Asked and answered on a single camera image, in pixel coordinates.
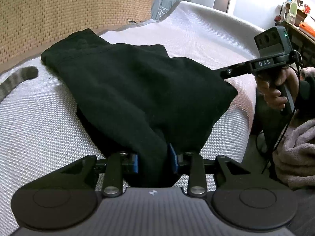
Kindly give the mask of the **person's right hand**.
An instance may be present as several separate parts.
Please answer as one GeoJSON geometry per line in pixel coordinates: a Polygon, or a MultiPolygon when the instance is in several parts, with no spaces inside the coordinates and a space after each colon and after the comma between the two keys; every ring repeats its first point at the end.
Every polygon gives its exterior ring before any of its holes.
{"type": "Polygon", "coordinates": [[[292,68],[282,69],[278,78],[274,82],[264,80],[261,76],[256,76],[255,81],[258,90],[264,96],[267,105],[276,110],[285,108],[288,99],[280,92],[280,86],[287,85],[293,101],[298,95],[299,83],[298,76],[292,68]]]}

